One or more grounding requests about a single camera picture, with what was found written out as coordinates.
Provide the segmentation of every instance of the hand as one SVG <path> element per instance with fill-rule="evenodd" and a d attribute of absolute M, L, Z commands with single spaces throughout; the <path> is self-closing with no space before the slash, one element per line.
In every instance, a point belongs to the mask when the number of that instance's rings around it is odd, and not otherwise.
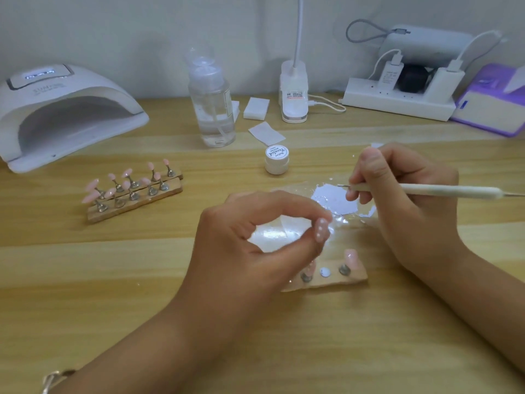
<path fill-rule="evenodd" d="M 280 215 L 310 219 L 313 228 L 272 253 L 248 242 L 257 225 Z M 192 352 L 212 358 L 235 338 L 271 296 L 314 260 L 329 237 L 332 216 L 317 202 L 283 191 L 231 195 L 199 221 L 189 268 L 168 306 Z"/>
<path fill-rule="evenodd" d="M 348 200 L 375 200 L 380 230 L 399 262 L 417 273 L 456 259 L 466 247 L 457 231 L 457 199 L 406 195 L 398 182 L 457 185 L 457 170 L 432 162 L 400 144 L 366 148 L 349 183 L 366 182 L 371 193 L 349 190 Z"/>

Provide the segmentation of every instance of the white handle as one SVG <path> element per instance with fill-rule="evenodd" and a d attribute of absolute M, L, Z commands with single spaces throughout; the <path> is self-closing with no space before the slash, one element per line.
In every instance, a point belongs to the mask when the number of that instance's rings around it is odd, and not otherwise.
<path fill-rule="evenodd" d="M 501 199 L 505 196 L 500 188 L 491 186 L 455 186 L 455 185 L 424 185 L 400 184 L 408 195 L 452 196 L 472 199 Z M 368 184 L 351 185 L 354 191 L 370 192 Z"/>

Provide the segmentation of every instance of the purple box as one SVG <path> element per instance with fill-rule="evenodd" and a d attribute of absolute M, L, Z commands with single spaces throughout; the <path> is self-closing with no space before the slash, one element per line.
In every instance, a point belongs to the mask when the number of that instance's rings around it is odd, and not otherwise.
<path fill-rule="evenodd" d="M 516 136 L 525 127 L 525 66 L 483 66 L 456 102 L 450 119 L 505 137 Z"/>

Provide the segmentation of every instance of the forearm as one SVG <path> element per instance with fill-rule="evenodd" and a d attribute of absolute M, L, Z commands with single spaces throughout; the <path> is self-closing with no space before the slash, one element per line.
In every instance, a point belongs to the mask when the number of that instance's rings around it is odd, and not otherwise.
<path fill-rule="evenodd" d="M 525 283 L 466 251 L 459 260 L 416 271 L 467 324 L 525 372 Z"/>
<path fill-rule="evenodd" d="M 174 318 L 157 314 L 51 394 L 173 393 L 199 364 Z"/>

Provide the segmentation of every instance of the left hand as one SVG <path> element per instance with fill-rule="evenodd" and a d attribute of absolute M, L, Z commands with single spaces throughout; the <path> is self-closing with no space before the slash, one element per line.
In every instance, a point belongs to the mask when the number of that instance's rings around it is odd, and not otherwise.
<path fill-rule="evenodd" d="M 248 242 L 257 225 L 280 215 L 307 218 L 312 228 L 272 253 Z M 229 344 L 273 294 L 321 253 L 330 234 L 313 225 L 331 220 L 331 212 L 317 202 L 284 191 L 231 195 L 226 203 L 204 210 L 186 277 L 165 310 L 173 311 L 191 352 L 213 358 Z"/>

